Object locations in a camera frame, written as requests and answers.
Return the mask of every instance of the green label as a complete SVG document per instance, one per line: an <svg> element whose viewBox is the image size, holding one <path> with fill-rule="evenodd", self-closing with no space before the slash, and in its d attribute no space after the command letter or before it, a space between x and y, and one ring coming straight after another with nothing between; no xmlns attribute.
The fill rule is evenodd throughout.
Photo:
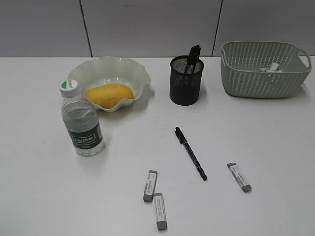
<svg viewBox="0 0 315 236"><path fill-rule="evenodd" d="M66 88L67 88L67 81L64 81L64 82L61 84L61 88L63 88L63 89L66 89Z"/></svg>
<svg viewBox="0 0 315 236"><path fill-rule="evenodd" d="M76 133L68 130L73 145L79 149L91 149L99 145L103 140L102 132L99 123L91 130L86 132Z"/></svg>

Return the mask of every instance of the pen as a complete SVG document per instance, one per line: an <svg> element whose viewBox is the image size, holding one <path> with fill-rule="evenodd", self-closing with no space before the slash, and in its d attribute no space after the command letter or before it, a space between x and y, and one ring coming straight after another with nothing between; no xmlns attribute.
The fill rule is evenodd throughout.
<svg viewBox="0 0 315 236"><path fill-rule="evenodd" d="M200 55L200 46L194 46L191 48L189 56L187 58L187 65L185 68L185 74L193 74L195 71L195 66Z"/></svg>
<svg viewBox="0 0 315 236"><path fill-rule="evenodd" d="M190 158L191 158L192 162L194 163L195 167L197 168L200 176L202 177L202 179L204 181L206 181L207 180L206 174L203 172L203 169L201 168L201 166L200 166L200 164L199 164L195 154L193 154L193 152L192 152L192 150L191 150L191 148L190 148L186 138L184 137L182 131L178 127L175 128L175 134L176 134L179 142L182 145L184 145L186 151L188 152L188 155L190 156Z"/></svg>

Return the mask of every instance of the eraser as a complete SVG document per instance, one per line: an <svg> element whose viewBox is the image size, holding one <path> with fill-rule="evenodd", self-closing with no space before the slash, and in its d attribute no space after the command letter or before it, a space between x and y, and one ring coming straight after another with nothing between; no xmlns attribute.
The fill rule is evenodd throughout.
<svg viewBox="0 0 315 236"><path fill-rule="evenodd" d="M157 228L159 230L164 230L167 228L167 223L163 195L161 193L155 193L153 201L156 209Z"/></svg>
<svg viewBox="0 0 315 236"><path fill-rule="evenodd" d="M154 190L156 188L157 178L158 172L150 170L147 177L146 187L144 189L143 200L147 202L152 201Z"/></svg>
<svg viewBox="0 0 315 236"><path fill-rule="evenodd" d="M232 175L234 176L234 178L236 179L236 181L238 182L238 184L240 185L241 189L244 192L248 192L252 189L250 183L248 183L248 181L245 179L243 173L238 168L236 163L234 162L228 163L227 167L230 169Z"/></svg>

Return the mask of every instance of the white bowl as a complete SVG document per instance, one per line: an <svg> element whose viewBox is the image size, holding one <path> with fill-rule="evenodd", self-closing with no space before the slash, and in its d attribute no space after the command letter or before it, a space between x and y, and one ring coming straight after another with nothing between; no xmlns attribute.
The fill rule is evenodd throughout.
<svg viewBox="0 0 315 236"><path fill-rule="evenodd" d="M151 82L143 65L132 59L119 57L103 57L86 61L72 70L68 79L76 80L83 94L91 88L107 84L122 84L132 90L134 99L124 98L111 109L94 104L97 110L106 112L114 112L120 107L130 105L141 97L144 85Z"/></svg>

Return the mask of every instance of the green plastic basket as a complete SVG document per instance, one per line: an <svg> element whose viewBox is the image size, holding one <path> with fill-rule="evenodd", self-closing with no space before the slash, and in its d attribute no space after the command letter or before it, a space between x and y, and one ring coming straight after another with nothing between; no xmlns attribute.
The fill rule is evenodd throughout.
<svg viewBox="0 0 315 236"><path fill-rule="evenodd" d="M300 56L306 56L308 67ZM282 73L259 71L276 62ZM312 63L304 50L280 42L228 42L222 46L221 77L225 91L237 97L278 98L293 95Z"/></svg>

